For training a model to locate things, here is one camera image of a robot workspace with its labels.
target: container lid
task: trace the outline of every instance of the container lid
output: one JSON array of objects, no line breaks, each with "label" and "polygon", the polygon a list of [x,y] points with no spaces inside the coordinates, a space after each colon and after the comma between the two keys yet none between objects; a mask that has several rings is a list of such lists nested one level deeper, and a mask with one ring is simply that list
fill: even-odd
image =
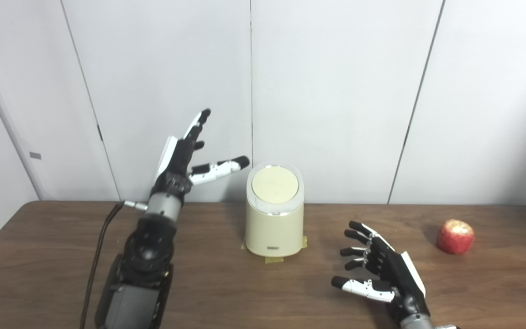
[{"label": "container lid", "polygon": [[303,203],[303,180],[297,169],[278,162],[255,166],[247,180],[247,201],[268,215],[287,215]]},{"label": "container lid", "polygon": [[279,166],[265,167],[253,177],[253,192],[269,203],[284,203],[298,192],[298,178],[289,169]]}]

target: palm of robotic hand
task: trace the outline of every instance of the palm of robotic hand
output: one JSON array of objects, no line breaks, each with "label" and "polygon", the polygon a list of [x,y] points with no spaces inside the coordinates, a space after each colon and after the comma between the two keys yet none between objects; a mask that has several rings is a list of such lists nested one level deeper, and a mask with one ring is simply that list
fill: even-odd
[{"label": "palm of robotic hand", "polygon": [[[407,252],[399,254],[375,230],[351,221],[344,231],[348,238],[365,245],[340,250],[341,256],[357,256],[344,265],[347,271],[365,267],[380,280],[349,279],[335,276],[332,285],[344,291],[385,302],[385,308],[397,327],[402,329],[433,329],[426,305],[426,288]],[[439,329],[458,329],[454,325]]]}]

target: robot finger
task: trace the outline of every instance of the robot finger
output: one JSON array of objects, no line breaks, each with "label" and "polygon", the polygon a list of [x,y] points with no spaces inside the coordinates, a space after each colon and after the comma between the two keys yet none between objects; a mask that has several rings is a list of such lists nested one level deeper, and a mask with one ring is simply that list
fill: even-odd
[{"label": "robot finger", "polygon": [[193,140],[196,142],[198,140],[198,135],[200,135],[200,132],[202,132],[202,125],[204,125],[209,115],[209,108],[196,115],[190,124],[190,127],[188,127],[188,131],[186,131],[186,134],[184,134],[184,139]]},{"label": "robot finger", "polygon": [[348,247],[340,250],[340,256],[359,256],[364,257],[367,254],[367,248]]},{"label": "robot finger", "polygon": [[356,239],[363,245],[368,245],[369,241],[371,241],[371,239],[369,239],[367,236],[353,229],[346,229],[344,231],[344,236],[347,238]]},{"label": "robot finger", "polygon": [[355,258],[344,265],[344,269],[347,271],[353,270],[357,267],[365,267],[369,272],[374,275],[380,275],[380,268],[382,267],[383,261],[381,258],[373,254],[368,254],[365,257]]},{"label": "robot finger", "polygon": [[371,229],[370,227],[366,226],[363,223],[350,221],[348,223],[348,227],[352,228],[355,231],[359,231],[360,233],[366,235],[367,237],[371,237],[373,234],[377,234],[374,229]]},{"label": "robot finger", "polygon": [[372,281],[365,279],[349,279],[348,277],[335,276],[332,278],[332,286],[345,292],[357,294],[380,302],[391,302],[395,293],[385,281]]},{"label": "robot finger", "polygon": [[196,144],[194,144],[194,151],[197,151],[203,147],[204,147],[204,140],[199,140],[198,142],[196,142]]}]

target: black cable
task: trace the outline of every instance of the black cable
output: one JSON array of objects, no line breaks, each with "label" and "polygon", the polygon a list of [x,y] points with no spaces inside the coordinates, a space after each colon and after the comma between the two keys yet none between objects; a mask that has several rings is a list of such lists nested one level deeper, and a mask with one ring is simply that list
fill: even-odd
[{"label": "black cable", "polygon": [[88,276],[88,283],[86,284],[86,293],[84,295],[84,304],[82,305],[81,323],[79,327],[80,329],[84,329],[84,326],[86,324],[86,312],[88,311],[90,291],[92,290],[92,282],[95,279],[96,265],[99,263],[100,249],[103,247],[103,241],[105,239],[105,232],[107,231],[107,227],[109,227],[109,223],[111,223],[111,220],[113,220],[113,218],[119,212],[119,210],[123,208],[124,204],[125,202],[119,202],[113,207],[113,210],[111,210],[109,215],[107,215],[107,218],[105,218],[105,223],[103,224],[103,228],[100,229],[99,241],[96,243],[95,258],[92,260],[92,267],[90,268],[90,274]]}]

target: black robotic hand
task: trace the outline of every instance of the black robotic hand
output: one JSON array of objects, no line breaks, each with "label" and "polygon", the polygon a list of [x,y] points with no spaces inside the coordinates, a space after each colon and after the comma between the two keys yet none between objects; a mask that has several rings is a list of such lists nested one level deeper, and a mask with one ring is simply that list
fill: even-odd
[{"label": "black robotic hand", "polygon": [[192,160],[192,154],[205,145],[203,140],[198,140],[198,136],[209,116],[210,109],[200,112],[182,139],[173,136],[168,138],[159,159],[152,195],[164,192],[184,202],[184,195],[190,192],[192,186],[217,180],[235,171],[240,171],[250,164],[249,158],[240,156],[231,160],[200,164],[190,168],[188,173],[188,164]]},{"label": "black robotic hand", "polygon": [[[347,271],[365,267],[380,280],[348,279],[335,276],[332,285],[344,291],[385,302],[389,316],[401,329],[433,329],[430,310],[426,305],[426,288],[407,252],[399,254],[375,230],[351,221],[344,231],[348,238],[359,240],[366,248],[349,247],[340,250],[341,256],[357,256],[344,268]],[[459,329],[445,325],[437,329]]]}]

